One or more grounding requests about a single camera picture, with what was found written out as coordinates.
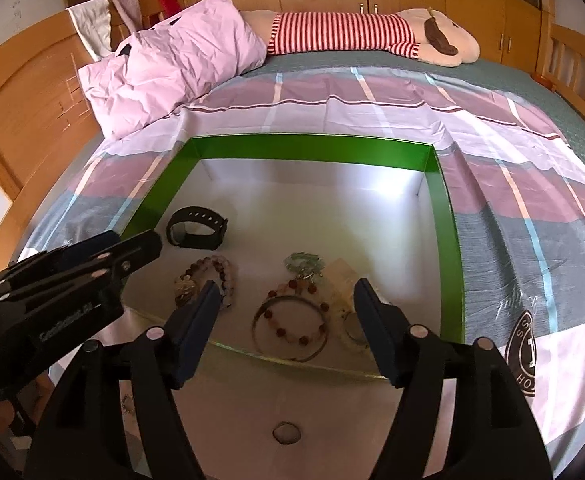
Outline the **striped shirt plush doll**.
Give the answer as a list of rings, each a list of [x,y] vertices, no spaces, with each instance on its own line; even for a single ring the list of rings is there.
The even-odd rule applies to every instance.
[[[478,41],[440,11],[397,13],[244,11],[268,54],[386,51],[423,63],[457,67],[480,58]]]

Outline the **silver metal bangle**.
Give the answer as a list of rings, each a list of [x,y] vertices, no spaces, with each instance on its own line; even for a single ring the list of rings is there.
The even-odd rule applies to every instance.
[[[269,342],[286,344],[292,356],[283,360],[314,360],[329,342],[329,316],[325,304],[297,295],[275,295],[263,301],[253,315],[250,334],[254,348],[265,354]]]

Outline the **wooden headboard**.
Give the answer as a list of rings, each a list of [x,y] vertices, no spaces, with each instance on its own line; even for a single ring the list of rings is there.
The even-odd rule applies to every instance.
[[[12,202],[0,224],[0,271],[38,206],[98,133],[76,78],[90,59],[66,11],[0,45],[0,188]]]

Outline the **green cardboard box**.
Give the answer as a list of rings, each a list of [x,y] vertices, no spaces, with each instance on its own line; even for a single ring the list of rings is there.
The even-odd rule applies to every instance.
[[[174,281],[204,258],[172,246],[175,211],[201,206],[228,220],[219,254],[230,261],[233,299],[214,324],[217,347],[291,362],[286,344],[254,348],[250,326],[263,301],[297,295],[325,304],[322,271],[345,260],[359,279],[413,323],[445,340],[465,337],[464,283],[445,176],[428,144],[335,134],[247,134],[189,140],[150,188],[125,228],[163,240],[161,257],[131,278],[130,307],[157,318],[174,307]],[[329,342],[313,367],[375,372],[372,358]]]

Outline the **white cloth on chair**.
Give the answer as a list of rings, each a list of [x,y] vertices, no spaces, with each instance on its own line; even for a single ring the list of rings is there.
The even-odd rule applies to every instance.
[[[94,62],[107,58],[111,50],[111,14],[108,0],[90,0],[69,6],[76,34]]]

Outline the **pink wrinkled pillow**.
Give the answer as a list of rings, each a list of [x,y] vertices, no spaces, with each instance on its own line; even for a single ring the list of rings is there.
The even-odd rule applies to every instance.
[[[266,43],[232,0],[201,0],[78,71],[106,138],[122,139],[260,67]]]

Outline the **wooden footboard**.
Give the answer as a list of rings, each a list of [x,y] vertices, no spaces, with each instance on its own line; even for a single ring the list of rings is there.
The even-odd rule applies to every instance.
[[[585,35],[542,13],[537,73],[585,118]]]

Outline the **cream white watch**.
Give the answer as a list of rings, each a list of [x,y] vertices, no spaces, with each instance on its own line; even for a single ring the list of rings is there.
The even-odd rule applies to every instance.
[[[358,279],[358,273],[345,260],[338,258],[325,266],[321,284],[329,293],[329,322],[340,344],[351,352],[370,358],[370,346],[353,302]]]

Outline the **plaid pink grey bedsheet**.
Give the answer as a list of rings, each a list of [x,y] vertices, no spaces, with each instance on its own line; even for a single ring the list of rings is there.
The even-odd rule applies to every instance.
[[[459,233],[465,335],[508,344],[516,324],[530,322],[532,408],[553,469],[564,470],[585,445],[585,163],[558,126],[517,94],[429,72],[350,66],[247,74],[103,143],[22,254],[123,231],[192,136],[335,133],[430,144]]]

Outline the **black smart watch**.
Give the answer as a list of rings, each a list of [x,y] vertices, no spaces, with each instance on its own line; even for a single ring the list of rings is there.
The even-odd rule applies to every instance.
[[[166,240],[175,247],[217,250],[223,243],[228,220],[201,206],[188,206],[172,214],[166,225]]]

